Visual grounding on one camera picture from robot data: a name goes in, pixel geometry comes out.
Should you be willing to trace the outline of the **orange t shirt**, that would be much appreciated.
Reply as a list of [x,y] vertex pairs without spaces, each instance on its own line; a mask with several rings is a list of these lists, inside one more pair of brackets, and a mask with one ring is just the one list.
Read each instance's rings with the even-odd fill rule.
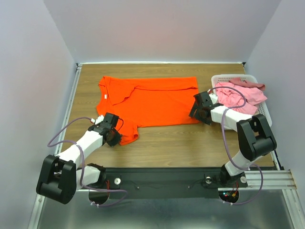
[[189,113],[199,93],[196,77],[100,80],[98,115],[112,113],[118,122],[124,146],[139,138],[138,128],[196,124]]

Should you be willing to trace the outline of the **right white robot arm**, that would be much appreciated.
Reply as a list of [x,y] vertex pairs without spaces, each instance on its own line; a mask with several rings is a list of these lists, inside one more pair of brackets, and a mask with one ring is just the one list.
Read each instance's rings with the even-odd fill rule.
[[[222,185],[230,186],[247,171],[258,159],[271,153],[277,142],[266,117],[262,114],[243,114],[220,103],[214,103],[208,92],[194,96],[190,117],[210,125],[221,125],[224,147],[229,161],[221,167],[219,180]],[[235,156],[228,152],[225,128],[234,130],[238,135],[239,151]]]

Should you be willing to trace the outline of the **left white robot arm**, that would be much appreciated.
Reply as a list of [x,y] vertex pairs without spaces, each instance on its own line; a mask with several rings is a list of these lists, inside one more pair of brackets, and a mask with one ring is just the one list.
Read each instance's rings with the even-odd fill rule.
[[85,164],[85,159],[105,144],[115,146],[122,135],[116,129],[119,116],[106,113],[89,119],[91,126],[78,141],[69,141],[71,146],[57,155],[48,155],[42,163],[37,194],[62,204],[67,204],[77,190],[82,188],[105,193],[127,194],[126,190],[111,189],[106,169],[97,164]]

